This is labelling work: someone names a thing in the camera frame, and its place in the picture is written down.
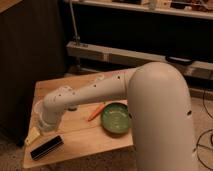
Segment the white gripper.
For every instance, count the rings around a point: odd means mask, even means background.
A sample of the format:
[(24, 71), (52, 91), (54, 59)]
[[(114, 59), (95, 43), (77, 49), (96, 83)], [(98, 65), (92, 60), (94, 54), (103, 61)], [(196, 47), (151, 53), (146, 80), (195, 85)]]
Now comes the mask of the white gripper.
[(38, 128), (41, 133), (48, 133), (51, 131), (56, 131), (58, 129), (58, 126), (59, 126), (59, 122), (51, 124), (51, 123), (46, 123), (43, 120), (38, 121)]

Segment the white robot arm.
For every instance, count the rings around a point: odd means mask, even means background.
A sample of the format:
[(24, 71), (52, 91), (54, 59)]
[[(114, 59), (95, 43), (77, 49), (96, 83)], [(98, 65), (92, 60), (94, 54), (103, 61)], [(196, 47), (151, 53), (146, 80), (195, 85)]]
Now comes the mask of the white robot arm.
[(57, 128), (69, 107), (121, 99), (132, 116), (138, 171), (199, 171), (189, 88), (167, 63), (150, 62), (79, 89), (48, 93), (39, 128)]

